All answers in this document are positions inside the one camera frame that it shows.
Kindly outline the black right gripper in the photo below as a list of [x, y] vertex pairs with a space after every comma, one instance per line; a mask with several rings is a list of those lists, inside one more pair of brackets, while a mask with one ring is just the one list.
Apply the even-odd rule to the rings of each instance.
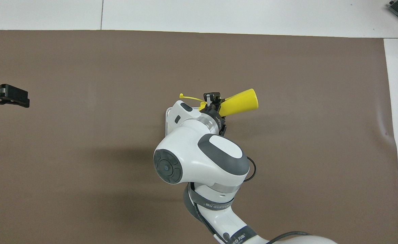
[[219, 92], [204, 93], [206, 114], [214, 119], [216, 122], [220, 136], [225, 136], [227, 125], [225, 125], [225, 118], [222, 117], [218, 110], [222, 103], [221, 94]]

